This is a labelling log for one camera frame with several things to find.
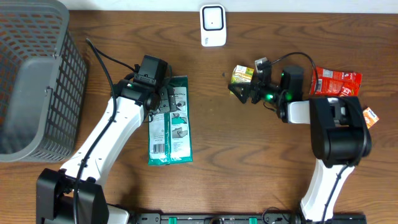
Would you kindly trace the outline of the yellow green juice carton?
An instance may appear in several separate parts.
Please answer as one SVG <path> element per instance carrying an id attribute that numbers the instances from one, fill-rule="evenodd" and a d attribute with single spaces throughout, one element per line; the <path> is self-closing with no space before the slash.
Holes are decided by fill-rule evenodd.
<path id="1" fill-rule="evenodd" d="M 254 75 L 253 68 L 237 65 L 232 72 L 231 84 L 251 83 L 253 75 Z"/>

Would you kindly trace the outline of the dark green packet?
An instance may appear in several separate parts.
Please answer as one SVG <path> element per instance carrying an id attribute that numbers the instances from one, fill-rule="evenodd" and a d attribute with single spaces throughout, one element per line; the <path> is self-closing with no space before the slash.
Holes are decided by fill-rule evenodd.
<path id="1" fill-rule="evenodd" d="M 188 78 L 168 78 L 175 90 L 177 111 L 157 113 L 150 117 L 148 133 L 148 164 L 165 166 L 193 160 L 190 135 Z"/>

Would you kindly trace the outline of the red snack bag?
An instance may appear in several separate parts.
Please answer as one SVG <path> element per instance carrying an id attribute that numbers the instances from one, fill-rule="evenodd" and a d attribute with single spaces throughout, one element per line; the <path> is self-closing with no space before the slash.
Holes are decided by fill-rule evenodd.
<path id="1" fill-rule="evenodd" d="M 315 71 L 313 71 L 312 86 L 310 94 L 320 96 L 338 96 L 344 83 L 352 83 L 356 85 L 357 94 L 359 93 L 363 75 L 357 72 L 341 72 L 328 70 L 316 66 L 318 79 L 316 79 Z"/>

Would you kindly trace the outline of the small orange tissue pack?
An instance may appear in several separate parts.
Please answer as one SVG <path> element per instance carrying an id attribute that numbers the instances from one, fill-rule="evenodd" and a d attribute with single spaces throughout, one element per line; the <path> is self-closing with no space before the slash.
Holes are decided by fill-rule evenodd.
<path id="1" fill-rule="evenodd" d="M 370 129 L 379 121 L 379 117 L 374 113 L 374 111 L 370 107 L 367 107 L 366 109 L 363 110 L 363 116 L 368 129 Z"/>

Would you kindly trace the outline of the small red Nescafe packet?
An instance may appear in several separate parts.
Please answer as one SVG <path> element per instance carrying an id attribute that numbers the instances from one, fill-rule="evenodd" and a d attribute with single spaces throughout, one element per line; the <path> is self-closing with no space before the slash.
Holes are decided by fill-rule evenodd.
<path id="1" fill-rule="evenodd" d="M 338 96 L 357 96 L 356 85 L 352 83 L 344 83 Z"/>

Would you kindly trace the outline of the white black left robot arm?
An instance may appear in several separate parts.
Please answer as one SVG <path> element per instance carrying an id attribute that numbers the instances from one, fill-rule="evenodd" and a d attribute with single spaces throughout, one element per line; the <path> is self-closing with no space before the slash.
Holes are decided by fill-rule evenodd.
<path id="1" fill-rule="evenodd" d="M 121 80 L 99 123 L 59 170 L 44 169 L 36 183 L 37 223 L 128 223 L 128 210 L 104 196 L 109 172 L 127 140 L 150 115 L 170 111 L 169 79 Z"/>

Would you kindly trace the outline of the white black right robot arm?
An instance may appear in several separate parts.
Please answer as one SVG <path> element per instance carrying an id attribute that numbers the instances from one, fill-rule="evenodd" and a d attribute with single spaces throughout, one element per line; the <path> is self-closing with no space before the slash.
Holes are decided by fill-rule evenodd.
<path id="1" fill-rule="evenodd" d="M 316 158 L 310 186 L 300 211 L 290 222 L 325 223 L 345 180 L 371 151 L 371 136 L 357 96 L 323 96 L 303 100 L 300 87 L 260 83 L 232 83 L 228 89 L 242 103 L 259 100 L 274 105 L 278 117 L 289 124 L 310 126 Z"/>

